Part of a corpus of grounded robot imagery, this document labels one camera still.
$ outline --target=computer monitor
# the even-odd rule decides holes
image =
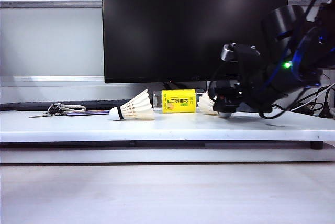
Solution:
[[[284,5],[287,0],[103,0],[105,82],[207,81],[225,44],[255,45],[265,54],[261,20]]]

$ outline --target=white wall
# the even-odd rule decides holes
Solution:
[[[1,103],[131,98],[146,86],[162,88],[103,84],[101,8],[3,8],[0,33]],[[100,81],[15,79],[30,76],[98,76]]]

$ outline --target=shuttlecock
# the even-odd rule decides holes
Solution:
[[[124,105],[114,107],[110,110],[109,116],[112,120],[122,119],[154,119],[153,109],[151,108],[148,89],[138,94]]]
[[[203,93],[201,97],[199,97],[198,108],[204,114],[208,115],[217,115],[216,111],[213,111],[214,102],[209,98],[207,93]]]

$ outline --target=yellow box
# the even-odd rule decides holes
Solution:
[[[196,92],[194,89],[162,91],[162,111],[164,113],[194,113]]]

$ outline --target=keys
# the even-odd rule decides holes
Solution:
[[[56,113],[56,114],[44,113],[43,115],[31,116],[29,118],[43,118],[43,117],[63,116],[63,115],[65,115],[65,114],[64,113]]]
[[[50,116],[63,116],[66,115],[67,111],[86,111],[85,106],[82,105],[62,105],[61,103],[53,103],[49,107],[48,111],[43,113],[43,115],[32,116],[29,118],[42,118],[42,117],[50,117]]]

